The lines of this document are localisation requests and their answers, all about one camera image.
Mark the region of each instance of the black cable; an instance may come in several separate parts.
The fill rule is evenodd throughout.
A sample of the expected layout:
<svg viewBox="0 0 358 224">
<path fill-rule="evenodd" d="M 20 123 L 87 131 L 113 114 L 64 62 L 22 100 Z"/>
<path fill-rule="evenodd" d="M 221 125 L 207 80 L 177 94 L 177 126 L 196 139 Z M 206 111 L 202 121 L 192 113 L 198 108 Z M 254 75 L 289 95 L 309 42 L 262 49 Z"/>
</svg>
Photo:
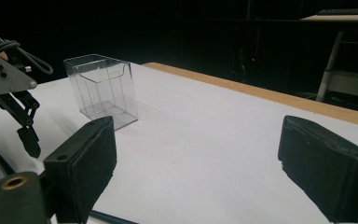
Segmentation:
<svg viewBox="0 0 358 224">
<path fill-rule="evenodd" d="M 0 52 L 5 51 L 7 49 L 16 49 L 21 55 L 23 55 L 28 61 L 30 61 L 43 73 L 46 73 L 48 75 L 51 75 L 53 73 L 53 68 L 48 63 L 21 49 L 20 43 L 15 40 L 4 40 L 0 37 Z"/>
</svg>

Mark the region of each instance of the transparent acrylic container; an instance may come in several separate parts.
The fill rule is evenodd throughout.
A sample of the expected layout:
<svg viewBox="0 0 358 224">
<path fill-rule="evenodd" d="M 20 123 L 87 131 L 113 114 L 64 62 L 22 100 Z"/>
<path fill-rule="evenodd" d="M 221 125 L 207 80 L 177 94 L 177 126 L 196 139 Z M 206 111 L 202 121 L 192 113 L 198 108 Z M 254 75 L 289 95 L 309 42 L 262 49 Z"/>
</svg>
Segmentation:
<svg viewBox="0 0 358 224">
<path fill-rule="evenodd" d="M 90 54 L 63 64 L 79 111 L 86 117 L 112 116 L 115 130 L 138 120 L 130 63 Z"/>
</svg>

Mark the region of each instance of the plastic brochure holder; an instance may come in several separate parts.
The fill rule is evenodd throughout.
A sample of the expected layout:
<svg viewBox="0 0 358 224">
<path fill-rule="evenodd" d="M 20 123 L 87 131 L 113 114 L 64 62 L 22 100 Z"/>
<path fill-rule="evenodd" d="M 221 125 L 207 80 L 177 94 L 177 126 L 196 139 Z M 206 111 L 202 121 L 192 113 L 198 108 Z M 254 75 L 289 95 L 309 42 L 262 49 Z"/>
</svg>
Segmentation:
<svg viewBox="0 0 358 224">
<path fill-rule="evenodd" d="M 98 54 L 63 63 L 82 114 L 91 120 L 112 116 L 115 130 L 138 120 L 130 63 Z"/>
</svg>

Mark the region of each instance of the black background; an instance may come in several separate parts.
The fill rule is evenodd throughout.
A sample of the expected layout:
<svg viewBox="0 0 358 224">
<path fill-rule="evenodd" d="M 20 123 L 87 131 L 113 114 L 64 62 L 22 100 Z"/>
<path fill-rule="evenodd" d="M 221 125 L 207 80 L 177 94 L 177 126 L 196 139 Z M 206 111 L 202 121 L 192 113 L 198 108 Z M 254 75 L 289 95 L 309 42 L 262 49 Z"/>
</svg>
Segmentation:
<svg viewBox="0 0 358 224">
<path fill-rule="evenodd" d="M 34 69 L 30 76 L 39 83 L 66 77 L 63 60 L 96 53 L 297 94 L 318 90 L 336 31 L 221 21 L 297 21 L 325 8 L 343 7 L 358 7 L 358 0 L 254 0 L 250 6 L 241 0 L 0 1 L 0 37 L 18 41 L 54 68 L 51 76 Z M 213 21 L 192 22 L 204 19 Z M 358 32 L 347 37 L 358 40 Z M 337 66 L 351 64 L 358 71 L 356 60 L 358 47 L 347 46 Z"/>
</svg>

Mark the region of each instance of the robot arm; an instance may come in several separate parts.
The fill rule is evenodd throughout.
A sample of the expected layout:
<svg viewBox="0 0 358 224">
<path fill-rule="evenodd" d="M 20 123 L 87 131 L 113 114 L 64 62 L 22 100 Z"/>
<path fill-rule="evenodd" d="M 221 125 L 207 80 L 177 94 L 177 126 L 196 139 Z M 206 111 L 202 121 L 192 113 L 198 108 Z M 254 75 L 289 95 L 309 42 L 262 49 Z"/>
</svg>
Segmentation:
<svg viewBox="0 0 358 224">
<path fill-rule="evenodd" d="M 16 41 L 0 38 L 0 51 L 5 51 L 8 55 L 7 61 L 0 57 L 0 107 L 21 125 L 17 133 L 25 150 L 31 157 L 38 158 L 40 155 L 40 147 L 37 143 L 39 139 L 32 125 L 39 103 L 28 92 L 36 88 L 37 82 L 25 75 L 25 72 L 30 69 L 23 65 L 19 56 L 21 54 L 46 74 L 52 74 L 53 69 L 47 63 L 21 49 Z"/>
</svg>

